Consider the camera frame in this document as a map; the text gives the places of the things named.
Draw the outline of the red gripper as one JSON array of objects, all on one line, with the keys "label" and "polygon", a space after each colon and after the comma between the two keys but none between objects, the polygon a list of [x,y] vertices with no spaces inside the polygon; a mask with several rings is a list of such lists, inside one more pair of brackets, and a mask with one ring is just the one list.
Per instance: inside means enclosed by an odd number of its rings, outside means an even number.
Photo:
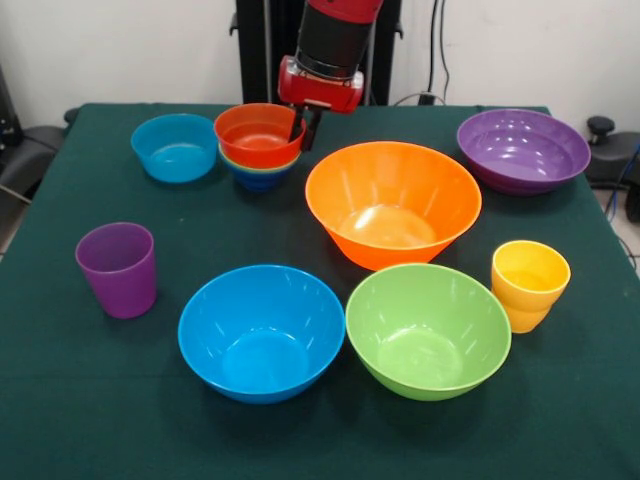
[{"label": "red gripper", "polygon": [[[347,80],[328,80],[303,70],[293,56],[285,55],[279,66],[278,95],[284,103],[294,105],[294,119],[289,134],[293,142],[301,131],[304,106],[320,107],[335,113],[350,114],[364,92],[364,75],[357,71]],[[322,119],[322,109],[310,109],[311,120],[302,141],[303,150],[311,150]]]}]

